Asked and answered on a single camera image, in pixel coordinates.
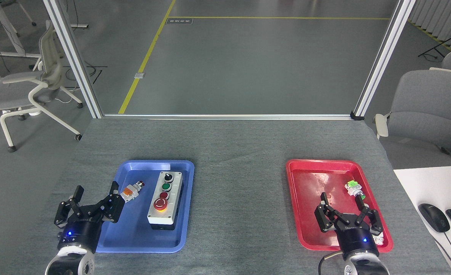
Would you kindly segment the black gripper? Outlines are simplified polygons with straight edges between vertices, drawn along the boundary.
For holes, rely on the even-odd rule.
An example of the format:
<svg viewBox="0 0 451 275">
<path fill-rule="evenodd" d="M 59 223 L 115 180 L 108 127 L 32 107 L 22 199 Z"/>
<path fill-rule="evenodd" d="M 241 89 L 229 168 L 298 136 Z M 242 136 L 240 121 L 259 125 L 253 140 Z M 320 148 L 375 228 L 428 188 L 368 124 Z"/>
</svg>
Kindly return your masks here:
<svg viewBox="0 0 451 275">
<path fill-rule="evenodd" d="M 61 202 L 56 211 L 54 224 L 63 227 L 57 249 L 79 246 L 96 252 L 103 222 L 117 223 L 124 207 L 125 201 L 118 188 L 118 183 L 113 181 L 109 194 L 96 204 L 86 205 L 84 212 L 79 205 L 84 188 L 77 186 L 72 197 Z"/>
<path fill-rule="evenodd" d="M 343 258 L 347 258 L 355 252 L 368 252 L 379 256 L 380 253 L 372 235 L 380 235 L 383 232 L 383 225 L 380 221 L 379 212 L 365 204 L 362 195 L 355 195 L 355 202 L 360 211 L 358 218 L 355 219 L 356 226 L 347 226 L 344 224 L 346 222 L 345 217 L 338 210 L 330 206 L 325 192 L 321 193 L 320 198 L 321 202 L 314 211 L 320 230 L 326 233 L 334 229 L 333 225 L 337 219 L 343 222 L 336 223 L 336 234 L 339 247 L 343 251 Z M 365 216 L 368 216 L 370 219 L 370 228 L 367 223 L 362 223 Z"/>
</svg>

